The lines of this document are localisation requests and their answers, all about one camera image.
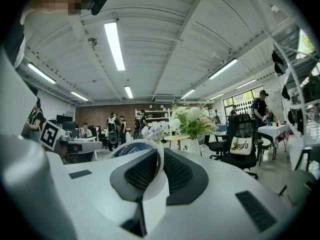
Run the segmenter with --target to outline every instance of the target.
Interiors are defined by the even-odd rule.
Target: brick wall
[[[114,111],[120,116],[124,116],[126,127],[131,128],[131,134],[135,131],[135,116],[137,110],[150,110],[150,104],[128,104],[128,105],[105,105],[105,106],[80,106],[75,111],[75,121],[81,126],[84,122],[88,125],[101,126],[104,129],[107,126],[107,119]],[[171,104],[163,104],[166,109],[171,108]]]

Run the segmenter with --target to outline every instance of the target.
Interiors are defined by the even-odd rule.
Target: fluorescent ceiling light
[[[74,91],[72,91],[71,93],[72,93],[73,95],[77,96],[78,98],[84,100],[85,102],[88,102],[88,101],[89,101],[88,99],[82,97],[81,95],[79,95],[78,93],[76,93],[76,92],[74,92]]]
[[[130,86],[125,86],[124,89],[125,89],[126,93],[128,94],[129,99],[133,99],[134,96],[132,95]]]
[[[44,79],[46,79],[47,81],[49,81],[51,84],[55,84],[56,81],[53,80],[52,78],[50,78],[49,76],[47,76],[45,73],[43,73],[40,69],[38,69],[36,66],[34,66],[33,64],[29,63],[28,67],[30,69],[32,69],[34,72],[36,72],[38,75],[42,76]]]
[[[196,89],[192,89],[191,91],[189,91],[186,95],[182,96],[181,99],[184,99],[185,97],[187,97],[188,95],[192,94]]]
[[[214,79],[215,77],[219,76],[222,72],[230,68],[233,64],[235,64],[238,60],[236,58],[233,58],[230,60],[227,64],[225,64],[221,69],[219,69],[217,72],[215,72],[212,76],[209,77],[210,80]]]
[[[253,79],[253,80],[251,80],[250,82],[246,82],[246,83],[244,83],[243,85],[238,86],[237,89],[239,89],[239,88],[241,88],[241,87],[244,87],[244,86],[246,86],[246,85],[248,85],[248,84],[251,84],[251,83],[253,83],[253,82],[255,82],[255,81],[257,81],[257,80],[256,80],[256,79]]]
[[[221,94],[219,94],[219,95],[217,95],[217,96],[214,96],[214,97],[210,98],[209,100],[211,101],[211,100],[213,100],[213,99],[215,99],[215,98],[218,98],[218,97],[220,97],[220,96],[222,96],[222,95],[225,95],[225,94],[224,94],[224,93],[221,93]]]
[[[118,29],[117,23],[108,23],[104,24],[104,29],[106,33],[106,38],[108,39],[109,46],[112,52],[112,56],[118,71],[124,71],[125,64],[122,58],[122,53],[120,49],[119,37],[118,37]]]

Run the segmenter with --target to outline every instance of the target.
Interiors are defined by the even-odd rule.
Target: flower vase
[[[201,156],[199,141],[197,139],[188,140],[188,152]]]
[[[162,151],[162,153],[164,152],[164,146],[162,145],[162,143],[161,143],[161,141],[159,140],[159,141],[152,141],[153,142],[153,144],[155,144],[156,145],[156,148],[158,149],[158,150],[160,150],[160,151]]]

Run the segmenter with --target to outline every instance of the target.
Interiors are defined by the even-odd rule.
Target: flower arrangement
[[[169,130],[169,126],[168,125],[163,125],[163,126],[152,126],[150,129],[148,128],[148,126],[145,126],[142,130],[141,130],[141,134],[144,137],[149,138],[150,141],[154,141],[155,143],[160,143],[160,141],[163,139],[164,137],[164,133],[166,131]]]
[[[191,140],[196,140],[199,135],[211,135],[216,133],[214,120],[203,116],[201,111],[204,104],[200,106],[172,106],[172,129],[180,129],[181,134],[189,135]]]

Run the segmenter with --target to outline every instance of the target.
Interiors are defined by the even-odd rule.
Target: computer monitor
[[[75,121],[64,121],[62,123],[62,129],[64,129],[65,131],[67,130],[74,130],[76,129],[76,122]]]
[[[56,123],[63,124],[64,122],[72,122],[72,116],[56,115]]]

